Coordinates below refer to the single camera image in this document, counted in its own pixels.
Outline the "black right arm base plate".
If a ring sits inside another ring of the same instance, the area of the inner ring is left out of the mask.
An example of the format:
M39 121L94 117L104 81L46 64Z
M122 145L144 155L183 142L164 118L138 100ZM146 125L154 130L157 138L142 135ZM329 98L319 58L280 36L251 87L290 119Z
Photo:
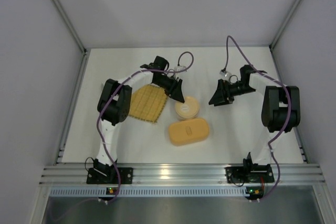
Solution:
M244 168L233 166L225 168L226 177L230 184L273 183L275 181L270 166L257 166L255 168Z

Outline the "beige oblong lunch box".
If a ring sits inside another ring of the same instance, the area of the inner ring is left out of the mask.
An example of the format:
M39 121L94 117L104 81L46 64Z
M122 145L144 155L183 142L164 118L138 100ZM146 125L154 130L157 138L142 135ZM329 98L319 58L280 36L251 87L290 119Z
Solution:
M208 136L174 136L170 137L170 141L175 146L183 146L204 141Z

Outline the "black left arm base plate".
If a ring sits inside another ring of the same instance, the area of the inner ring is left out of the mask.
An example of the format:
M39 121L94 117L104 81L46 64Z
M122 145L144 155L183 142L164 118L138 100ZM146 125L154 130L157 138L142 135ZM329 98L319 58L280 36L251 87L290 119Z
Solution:
M103 173L94 168L90 168L87 175L87 184L132 184L133 180L133 168L122 167L119 169L119 174L114 167L109 169L107 173Z

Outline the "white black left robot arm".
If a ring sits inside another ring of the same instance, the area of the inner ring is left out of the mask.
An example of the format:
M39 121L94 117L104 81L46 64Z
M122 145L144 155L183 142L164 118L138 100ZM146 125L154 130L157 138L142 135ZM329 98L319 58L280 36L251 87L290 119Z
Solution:
M108 79L103 87L97 110L97 130L101 144L93 167L88 170L87 184L114 184L120 179L117 169L117 147L121 123L128 117L133 93L147 84L164 89L165 94L178 102L184 102L182 79L178 74L189 67L177 65L169 70L169 62L155 57L150 64L143 64L134 74L120 80Z

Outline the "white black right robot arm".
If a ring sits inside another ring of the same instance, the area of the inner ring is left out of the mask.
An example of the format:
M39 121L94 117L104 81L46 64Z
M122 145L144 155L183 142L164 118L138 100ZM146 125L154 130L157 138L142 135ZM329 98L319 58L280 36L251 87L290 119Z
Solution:
M253 92L261 96L261 123L264 131L241 164L245 172L263 169L268 164L299 164L297 139L292 132L300 123L300 91L287 86L262 70L244 65L237 81L219 79L209 104L229 105L241 95Z

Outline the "round beige lid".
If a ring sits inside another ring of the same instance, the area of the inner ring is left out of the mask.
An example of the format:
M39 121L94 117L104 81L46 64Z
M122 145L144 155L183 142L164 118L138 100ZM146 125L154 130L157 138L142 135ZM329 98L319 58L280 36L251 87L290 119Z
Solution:
M189 110L198 110L199 111L199 102L196 98L191 97L191 96L186 96L185 97L185 102L176 102L175 103L175 111L176 110L182 110L182 111L189 111Z

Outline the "beige oblong lunch box lid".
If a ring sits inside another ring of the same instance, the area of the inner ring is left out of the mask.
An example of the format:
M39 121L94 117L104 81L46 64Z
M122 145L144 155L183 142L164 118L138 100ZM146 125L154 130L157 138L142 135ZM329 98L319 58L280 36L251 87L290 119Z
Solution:
M194 118L172 123L168 128L169 138L174 136L209 136L209 126L205 119Z

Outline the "round metal bowl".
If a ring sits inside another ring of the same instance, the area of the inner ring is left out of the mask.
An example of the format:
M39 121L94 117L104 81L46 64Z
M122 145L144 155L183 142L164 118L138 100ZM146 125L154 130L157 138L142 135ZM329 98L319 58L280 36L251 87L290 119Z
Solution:
M190 120L196 118L198 115L198 110L189 110L189 111L182 111L176 110L176 116L179 120Z

